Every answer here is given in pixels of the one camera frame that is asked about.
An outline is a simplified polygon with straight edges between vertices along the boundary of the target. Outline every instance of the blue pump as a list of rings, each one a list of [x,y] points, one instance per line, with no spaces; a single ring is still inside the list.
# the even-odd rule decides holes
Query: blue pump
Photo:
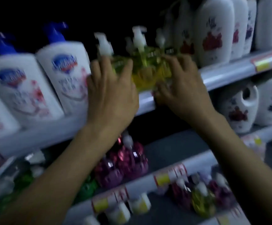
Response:
[[[14,46],[8,42],[10,40],[14,40],[12,35],[3,34],[0,32],[0,55],[17,53],[17,51],[14,49]]]
[[[48,41],[50,43],[55,43],[65,41],[65,38],[60,31],[67,28],[68,26],[65,22],[61,23],[50,22],[43,27],[43,30],[48,37]]]

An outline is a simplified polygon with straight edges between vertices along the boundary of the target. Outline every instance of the pink liquid soap bottle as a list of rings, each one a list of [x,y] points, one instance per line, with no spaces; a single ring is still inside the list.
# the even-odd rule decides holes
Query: pink liquid soap bottle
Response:
[[[133,142],[132,137],[127,133],[123,133],[123,147],[118,151],[118,166],[130,179],[141,177],[149,169],[142,144]]]
[[[99,185],[104,188],[113,188],[118,186],[123,180],[123,174],[106,156],[101,159],[94,169],[95,178]]]
[[[227,180],[219,173],[216,174],[215,180],[209,182],[209,189],[214,193],[216,205],[220,208],[230,208],[236,202]]]
[[[186,210],[191,209],[191,190],[188,181],[183,178],[179,178],[175,183],[171,185],[172,198],[176,204]]]

